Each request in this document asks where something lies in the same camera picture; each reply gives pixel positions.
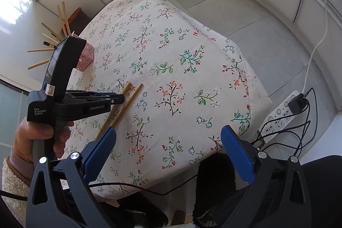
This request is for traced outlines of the person's left hand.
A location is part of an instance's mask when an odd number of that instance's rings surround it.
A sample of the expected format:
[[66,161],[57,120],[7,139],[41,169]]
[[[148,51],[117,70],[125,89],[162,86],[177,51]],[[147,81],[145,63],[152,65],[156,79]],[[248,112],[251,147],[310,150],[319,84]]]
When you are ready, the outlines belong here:
[[[60,159],[65,150],[66,142],[71,136],[70,127],[74,122],[66,122],[59,134],[59,139],[53,145],[53,151]],[[14,153],[26,162],[33,162],[32,143],[33,140],[48,140],[54,137],[54,130],[50,125],[36,122],[27,122],[24,118],[15,132],[15,141],[13,145]]]

